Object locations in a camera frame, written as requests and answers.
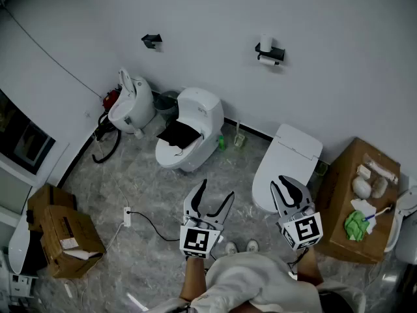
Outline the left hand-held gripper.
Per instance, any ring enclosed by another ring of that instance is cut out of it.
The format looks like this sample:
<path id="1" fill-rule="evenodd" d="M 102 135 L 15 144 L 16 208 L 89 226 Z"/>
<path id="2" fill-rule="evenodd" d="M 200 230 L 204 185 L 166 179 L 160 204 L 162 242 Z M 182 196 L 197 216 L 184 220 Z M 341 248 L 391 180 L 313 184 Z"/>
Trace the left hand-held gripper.
<path id="1" fill-rule="evenodd" d="M 219 209 L 201 218 L 198 210 L 207 186 L 207 179 L 198 183 L 184 199 L 184 224 L 180 226 L 180 251 L 186 257 L 209 259 L 212 249 L 223 239 L 223 223 L 235 200 L 232 191 Z"/>

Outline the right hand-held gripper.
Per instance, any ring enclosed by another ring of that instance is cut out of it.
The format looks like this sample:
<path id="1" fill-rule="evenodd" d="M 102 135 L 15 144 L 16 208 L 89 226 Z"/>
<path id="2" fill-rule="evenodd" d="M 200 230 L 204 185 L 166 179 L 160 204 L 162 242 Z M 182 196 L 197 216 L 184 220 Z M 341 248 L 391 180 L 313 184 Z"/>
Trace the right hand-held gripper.
<path id="1" fill-rule="evenodd" d="M 307 187 L 292 177 L 280 175 L 279 181 L 271 181 L 270 191 L 281 216 L 277 225 L 291 249 L 296 251 L 317 244 L 323 237 L 320 213 L 312 206 L 294 213 L 312 202 Z"/>

